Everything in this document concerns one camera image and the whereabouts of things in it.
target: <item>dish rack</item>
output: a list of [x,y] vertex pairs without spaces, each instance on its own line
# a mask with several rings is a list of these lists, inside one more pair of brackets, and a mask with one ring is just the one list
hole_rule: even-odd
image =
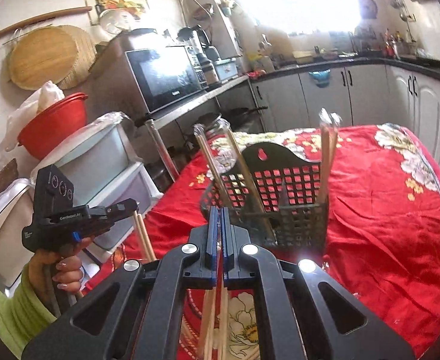
[[[303,160],[286,147],[260,142],[242,152],[257,186],[265,212],[255,212],[239,164],[221,174],[230,197],[230,220],[248,230],[253,243],[268,248],[299,248],[323,254],[329,213],[328,199],[316,202],[320,187],[320,162]],[[200,210],[206,220],[211,206],[223,207],[212,182],[203,193]],[[275,239],[265,229],[270,223]]]

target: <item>microwave door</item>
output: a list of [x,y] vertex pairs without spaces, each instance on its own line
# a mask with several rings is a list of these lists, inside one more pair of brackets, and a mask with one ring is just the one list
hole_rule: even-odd
[[201,91],[183,46],[126,53],[149,113]]

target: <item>cutting board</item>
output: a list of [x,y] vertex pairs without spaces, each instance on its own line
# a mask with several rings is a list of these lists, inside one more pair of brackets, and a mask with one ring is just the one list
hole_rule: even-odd
[[62,81],[58,83],[60,89],[70,89],[83,83],[89,76],[89,69],[95,61],[96,50],[90,34],[75,26],[58,27],[68,33],[77,44],[78,57],[73,69]]
[[23,36],[10,55],[12,81],[36,91],[51,80],[58,84],[72,70],[78,57],[77,43],[59,27],[43,27]]

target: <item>black countertop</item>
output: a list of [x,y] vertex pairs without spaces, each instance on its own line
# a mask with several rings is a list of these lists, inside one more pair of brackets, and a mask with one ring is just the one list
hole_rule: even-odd
[[378,58],[378,57],[357,57],[350,59],[336,59],[334,61],[322,61],[314,62],[311,64],[293,64],[283,67],[272,73],[261,76],[259,79],[252,81],[252,83],[269,80],[276,77],[289,76],[290,74],[303,73],[306,71],[323,71],[333,68],[341,68],[355,65],[390,65],[403,68],[408,71],[413,71],[419,74],[432,77],[433,79],[440,81],[440,61],[434,60],[409,60],[403,61],[391,58]]

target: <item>floral tablecloth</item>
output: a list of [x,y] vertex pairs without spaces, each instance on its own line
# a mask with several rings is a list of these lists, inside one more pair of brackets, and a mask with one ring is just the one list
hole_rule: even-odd
[[[236,134],[241,147],[268,141],[297,156],[320,160],[318,130]],[[212,142],[225,170],[233,157],[224,138]],[[203,225],[200,197],[210,171],[198,155],[145,218],[157,257],[187,241]],[[330,177],[330,212],[324,261],[328,273],[404,337],[417,357],[440,334],[440,169],[409,131],[394,125],[341,128]],[[141,258],[128,237],[87,283],[89,291],[123,261]],[[293,262],[293,250],[280,256]],[[188,291],[185,319],[192,333],[178,359],[193,359],[203,291]],[[253,297],[231,292],[229,359],[245,359],[258,344]]]

